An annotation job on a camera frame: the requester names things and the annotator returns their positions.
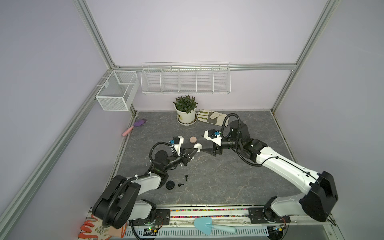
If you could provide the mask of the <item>white mesh box basket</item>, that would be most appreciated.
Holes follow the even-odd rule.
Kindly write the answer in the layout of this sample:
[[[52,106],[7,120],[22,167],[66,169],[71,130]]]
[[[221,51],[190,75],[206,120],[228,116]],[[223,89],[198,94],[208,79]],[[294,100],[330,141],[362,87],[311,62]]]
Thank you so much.
[[[96,99],[104,111],[129,111],[139,86],[137,72],[111,71]]]

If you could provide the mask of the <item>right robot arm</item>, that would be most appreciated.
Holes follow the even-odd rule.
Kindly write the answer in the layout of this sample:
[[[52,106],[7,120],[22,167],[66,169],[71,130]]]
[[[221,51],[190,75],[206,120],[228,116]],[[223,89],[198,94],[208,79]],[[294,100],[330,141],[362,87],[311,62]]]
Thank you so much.
[[[204,132],[203,137],[213,142],[213,147],[205,150],[207,153],[216,156],[222,155],[223,149],[231,149],[247,165],[266,167],[300,190],[300,194],[289,197],[271,197],[262,211],[267,222],[274,223],[280,217],[291,215],[307,215],[318,222],[329,219],[339,199],[334,177],[330,173],[307,169],[266,143],[253,139],[248,126],[235,113],[225,115],[200,110],[198,120],[220,127],[219,130]]]

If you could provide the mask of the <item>teal garden trowel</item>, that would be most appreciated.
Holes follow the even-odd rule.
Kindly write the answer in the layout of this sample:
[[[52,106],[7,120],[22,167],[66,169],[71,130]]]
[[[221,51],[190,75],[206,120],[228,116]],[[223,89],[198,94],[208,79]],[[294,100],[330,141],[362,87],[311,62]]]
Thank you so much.
[[[206,235],[210,235],[212,230],[219,230],[230,234],[236,234],[237,230],[235,227],[214,225],[213,220],[210,217],[200,217],[194,220],[194,226],[197,230],[201,231]]]

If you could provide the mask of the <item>black earbud charging case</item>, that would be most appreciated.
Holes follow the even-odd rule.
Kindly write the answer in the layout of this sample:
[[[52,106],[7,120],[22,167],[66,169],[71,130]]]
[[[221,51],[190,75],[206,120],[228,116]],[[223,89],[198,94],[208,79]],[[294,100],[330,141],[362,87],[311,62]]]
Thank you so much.
[[[175,182],[174,181],[167,181],[166,183],[167,190],[172,190],[175,188]]]

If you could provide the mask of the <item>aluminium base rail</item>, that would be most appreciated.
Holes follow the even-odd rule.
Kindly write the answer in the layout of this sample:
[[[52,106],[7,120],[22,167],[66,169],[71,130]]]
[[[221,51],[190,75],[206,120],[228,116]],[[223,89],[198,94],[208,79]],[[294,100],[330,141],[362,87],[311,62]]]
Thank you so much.
[[[174,205],[151,207],[148,216],[130,218],[135,226],[186,225],[196,218],[210,217],[223,224],[289,224],[304,218],[309,224],[333,222],[329,214],[316,206],[301,206],[273,211],[272,204],[259,205]]]

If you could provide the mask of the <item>purple pink brush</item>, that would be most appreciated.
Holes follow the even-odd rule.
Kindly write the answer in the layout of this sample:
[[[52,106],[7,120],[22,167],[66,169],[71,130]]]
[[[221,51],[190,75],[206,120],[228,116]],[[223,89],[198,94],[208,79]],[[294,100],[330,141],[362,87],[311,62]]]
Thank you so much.
[[[132,130],[134,128],[142,126],[143,124],[146,123],[146,121],[147,121],[146,119],[141,119],[141,120],[134,122],[131,127],[129,127],[125,132],[122,133],[122,136],[123,137],[127,136],[128,134],[130,134],[132,132]]]

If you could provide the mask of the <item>white earbud charging case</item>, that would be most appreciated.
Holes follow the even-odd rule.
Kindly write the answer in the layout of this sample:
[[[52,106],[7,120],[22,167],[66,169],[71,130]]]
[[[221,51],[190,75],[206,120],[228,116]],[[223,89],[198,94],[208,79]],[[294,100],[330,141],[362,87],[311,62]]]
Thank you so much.
[[[199,151],[203,148],[203,146],[202,146],[202,144],[200,144],[200,143],[196,143],[195,145],[194,145],[194,148],[195,149],[198,149]]]

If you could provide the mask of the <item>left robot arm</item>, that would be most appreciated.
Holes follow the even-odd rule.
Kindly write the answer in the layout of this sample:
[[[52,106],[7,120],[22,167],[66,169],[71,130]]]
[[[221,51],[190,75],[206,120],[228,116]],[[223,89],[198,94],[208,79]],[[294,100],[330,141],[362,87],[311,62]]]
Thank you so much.
[[[201,149],[201,144],[183,148],[182,143],[176,144],[174,141],[157,142],[149,152],[149,169],[143,175],[132,178],[115,176],[94,204],[92,214],[102,221],[103,227],[116,229],[134,220],[155,223],[157,205],[138,197],[164,186],[169,178],[168,171],[176,169],[178,165],[187,166]]]

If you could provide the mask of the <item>pink earbud charging case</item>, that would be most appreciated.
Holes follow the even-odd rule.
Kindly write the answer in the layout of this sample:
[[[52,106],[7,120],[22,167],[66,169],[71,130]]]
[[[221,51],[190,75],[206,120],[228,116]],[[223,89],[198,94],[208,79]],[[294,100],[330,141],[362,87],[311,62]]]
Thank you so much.
[[[197,138],[196,137],[190,137],[190,143],[194,144],[197,142]]]

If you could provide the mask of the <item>potted green plant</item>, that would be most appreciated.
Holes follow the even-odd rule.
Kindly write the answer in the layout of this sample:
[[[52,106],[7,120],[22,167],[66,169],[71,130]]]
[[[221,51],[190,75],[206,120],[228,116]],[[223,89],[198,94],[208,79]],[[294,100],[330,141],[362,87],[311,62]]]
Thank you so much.
[[[173,102],[177,111],[177,120],[182,125],[192,125],[197,121],[196,108],[198,103],[190,95],[176,97]]]

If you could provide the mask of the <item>red white work glove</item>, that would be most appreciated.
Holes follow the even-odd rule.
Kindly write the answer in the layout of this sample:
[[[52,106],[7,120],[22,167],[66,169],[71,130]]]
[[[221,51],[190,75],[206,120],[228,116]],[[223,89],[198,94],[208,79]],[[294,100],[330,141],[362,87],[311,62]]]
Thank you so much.
[[[81,233],[78,235],[79,239],[84,240],[109,240],[112,237],[123,238],[127,230],[128,224],[119,229],[114,227],[104,227],[102,220],[91,215],[91,219],[84,222],[81,226]]]

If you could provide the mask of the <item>beige gardening glove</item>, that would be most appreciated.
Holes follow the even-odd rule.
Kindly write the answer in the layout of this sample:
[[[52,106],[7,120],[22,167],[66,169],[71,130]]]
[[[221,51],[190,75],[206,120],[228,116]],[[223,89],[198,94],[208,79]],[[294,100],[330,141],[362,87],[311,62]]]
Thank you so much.
[[[216,126],[222,126],[225,118],[227,117],[226,114],[202,109],[200,109],[197,114],[199,121]]]

